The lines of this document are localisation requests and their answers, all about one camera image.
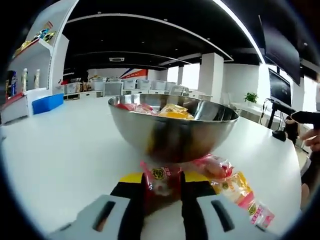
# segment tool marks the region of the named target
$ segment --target ceiling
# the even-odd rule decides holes
[[[259,48],[264,48],[261,16],[273,22],[299,50],[300,57],[316,63],[314,52],[303,44],[306,41],[304,35],[297,31],[295,22],[283,9],[275,7],[274,1],[224,2],[246,25]],[[293,6],[299,6],[298,2],[291,0]],[[75,68],[119,67],[162,70],[199,63],[200,54],[212,52],[233,63],[257,65],[260,62],[242,30],[212,0],[80,0],[63,34],[70,41],[66,72]],[[251,53],[239,53],[238,49],[248,49]],[[197,54],[196,57],[169,61],[193,54]],[[124,61],[109,61],[115,57],[122,57]]]

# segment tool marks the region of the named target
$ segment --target potted plant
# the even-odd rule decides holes
[[[258,99],[258,95],[256,93],[253,93],[253,92],[248,92],[246,95],[245,95],[245,98],[244,98],[244,101],[245,102],[248,102],[248,104],[256,104],[257,103],[257,99]]]

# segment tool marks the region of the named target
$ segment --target stainless steel bowl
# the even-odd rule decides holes
[[[188,109],[194,120],[167,118],[127,111],[117,104],[148,104],[161,110],[166,104]],[[239,116],[232,109],[201,99],[160,94],[132,94],[108,101],[113,120],[123,138],[153,161],[183,163],[217,148]]]

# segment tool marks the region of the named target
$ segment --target black stand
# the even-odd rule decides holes
[[[272,102],[272,112],[271,112],[270,120],[269,120],[269,123],[267,126],[268,129],[271,129],[271,125],[274,121],[276,111],[283,112],[287,115],[291,115],[296,112],[296,110],[292,109],[291,107],[288,107],[288,106],[282,105],[279,102],[273,101]]]

